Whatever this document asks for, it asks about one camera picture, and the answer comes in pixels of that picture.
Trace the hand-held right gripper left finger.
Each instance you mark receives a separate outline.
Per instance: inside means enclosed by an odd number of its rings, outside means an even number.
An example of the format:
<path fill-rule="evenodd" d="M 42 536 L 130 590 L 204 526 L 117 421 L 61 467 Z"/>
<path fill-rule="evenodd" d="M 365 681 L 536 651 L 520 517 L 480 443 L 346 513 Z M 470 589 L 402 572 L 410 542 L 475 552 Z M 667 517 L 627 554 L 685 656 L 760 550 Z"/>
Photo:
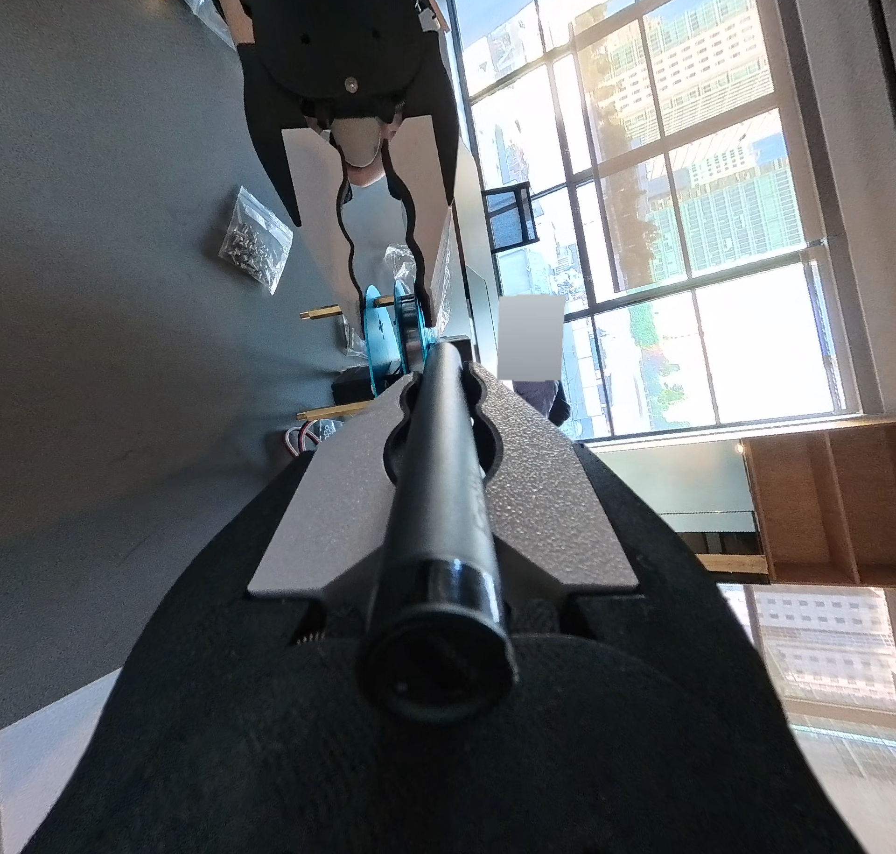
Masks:
<path fill-rule="evenodd" d="M 405 418 L 405 375 L 314 456 L 247 592 L 256 600 L 369 600 L 394 497 L 385 447 Z"/>

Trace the wooden shelf unit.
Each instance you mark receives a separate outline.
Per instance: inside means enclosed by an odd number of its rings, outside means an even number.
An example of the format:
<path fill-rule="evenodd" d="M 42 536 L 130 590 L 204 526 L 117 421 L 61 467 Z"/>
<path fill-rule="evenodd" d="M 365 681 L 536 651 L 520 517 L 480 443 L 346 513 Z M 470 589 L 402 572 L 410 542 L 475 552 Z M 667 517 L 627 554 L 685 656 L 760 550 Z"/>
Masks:
<path fill-rule="evenodd" d="M 746 438 L 773 582 L 895 585 L 895 423 Z"/>

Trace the grey desk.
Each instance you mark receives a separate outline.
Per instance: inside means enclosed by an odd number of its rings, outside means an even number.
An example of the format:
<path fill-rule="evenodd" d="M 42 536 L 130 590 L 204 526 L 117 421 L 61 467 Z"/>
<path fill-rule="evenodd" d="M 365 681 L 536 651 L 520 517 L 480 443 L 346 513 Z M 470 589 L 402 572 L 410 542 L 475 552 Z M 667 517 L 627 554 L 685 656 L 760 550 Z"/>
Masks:
<path fill-rule="evenodd" d="M 2 0 L 2 727 L 124 664 L 347 364 L 298 237 L 273 296 L 218 257 L 240 187 L 288 222 L 182 0 Z"/>

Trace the blue toy robot arm base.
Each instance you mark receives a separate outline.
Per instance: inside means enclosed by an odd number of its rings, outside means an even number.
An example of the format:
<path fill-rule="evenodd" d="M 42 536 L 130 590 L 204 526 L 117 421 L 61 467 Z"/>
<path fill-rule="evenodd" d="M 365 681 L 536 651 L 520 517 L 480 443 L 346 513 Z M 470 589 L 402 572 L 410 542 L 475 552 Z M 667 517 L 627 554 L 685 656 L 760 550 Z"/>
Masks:
<path fill-rule="evenodd" d="M 461 381 L 477 355 L 475 335 L 437 336 L 424 324 L 417 296 L 396 280 L 393 294 L 382 296 L 370 286 L 364 294 L 365 367 L 345 372 L 333 387 L 335 405 L 309 410 L 285 434 L 298 456 L 320 447 L 347 425 L 357 437 L 380 440 L 385 452 L 401 452 L 416 407 L 425 364 L 438 344 L 450 343 L 461 356 Z"/>

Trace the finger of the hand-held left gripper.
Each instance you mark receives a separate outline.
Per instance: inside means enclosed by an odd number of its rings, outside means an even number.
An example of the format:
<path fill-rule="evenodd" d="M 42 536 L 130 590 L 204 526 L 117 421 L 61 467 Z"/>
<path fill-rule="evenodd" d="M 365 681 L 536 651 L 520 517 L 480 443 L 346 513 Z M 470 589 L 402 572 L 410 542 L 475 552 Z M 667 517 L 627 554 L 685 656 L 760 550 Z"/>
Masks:
<path fill-rule="evenodd" d="M 450 307 L 452 205 L 430 115 L 409 117 L 383 146 L 385 177 L 402 209 L 405 246 L 416 273 L 413 290 L 427 328 L 443 328 Z"/>
<path fill-rule="evenodd" d="M 364 296 L 353 274 L 354 244 L 342 222 L 342 203 L 349 187 L 342 152 L 328 132 L 285 129 L 281 136 L 302 241 L 343 317 L 362 335 Z"/>

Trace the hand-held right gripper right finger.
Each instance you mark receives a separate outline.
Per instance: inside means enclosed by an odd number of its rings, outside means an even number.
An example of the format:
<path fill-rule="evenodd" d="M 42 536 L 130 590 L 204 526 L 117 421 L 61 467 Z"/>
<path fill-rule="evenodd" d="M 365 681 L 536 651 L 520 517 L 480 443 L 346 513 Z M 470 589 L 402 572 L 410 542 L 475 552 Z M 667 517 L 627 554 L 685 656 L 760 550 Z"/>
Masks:
<path fill-rule="evenodd" d="M 480 364 L 468 363 L 468 378 L 474 415 L 495 447 L 485 497 L 504 599 L 637 591 L 574 444 Z"/>

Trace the bag of metal screws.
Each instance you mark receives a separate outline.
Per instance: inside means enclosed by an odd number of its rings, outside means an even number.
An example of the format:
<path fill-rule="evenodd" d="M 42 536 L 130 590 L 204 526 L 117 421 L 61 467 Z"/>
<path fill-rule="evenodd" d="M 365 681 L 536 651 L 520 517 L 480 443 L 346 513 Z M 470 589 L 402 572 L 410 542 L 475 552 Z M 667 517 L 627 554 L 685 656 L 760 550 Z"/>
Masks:
<path fill-rule="evenodd" d="M 293 229 L 241 185 L 217 256 L 274 296 L 293 241 Z"/>

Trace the crumpled clear plastic bag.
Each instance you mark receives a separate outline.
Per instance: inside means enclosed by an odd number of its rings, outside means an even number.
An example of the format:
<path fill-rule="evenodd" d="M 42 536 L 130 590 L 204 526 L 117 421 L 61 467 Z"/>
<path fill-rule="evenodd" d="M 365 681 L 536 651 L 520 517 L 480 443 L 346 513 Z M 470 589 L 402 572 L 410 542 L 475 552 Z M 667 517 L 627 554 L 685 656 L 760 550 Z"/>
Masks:
<path fill-rule="evenodd" d="M 450 321 L 450 294 L 451 294 L 451 270 L 450 270 L 450 246 L 447 243 L 441 245 L 441 250 L 434 268 L 430 301 L 432 317 L 434 319 L 435 334 L 441 336 Z M 399 280 L 408 288 L 413 288 L 416 279 L 416 265 L 413 254 L 409 248 L 402 245 L 390 245 L 385 251 L 385 264 L 392 271 L 395 280 Z"/>

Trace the black mesh chair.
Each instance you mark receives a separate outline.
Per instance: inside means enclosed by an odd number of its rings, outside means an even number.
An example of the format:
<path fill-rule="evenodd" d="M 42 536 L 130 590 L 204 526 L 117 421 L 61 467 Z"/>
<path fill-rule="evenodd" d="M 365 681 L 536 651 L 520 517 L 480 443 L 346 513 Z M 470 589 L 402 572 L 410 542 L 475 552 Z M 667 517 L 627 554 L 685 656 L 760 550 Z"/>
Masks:
<path fill-rule="evenodd" d="M 529 181 L 483 190 L 481 195 L 493 255 L 539 242 Z"/>

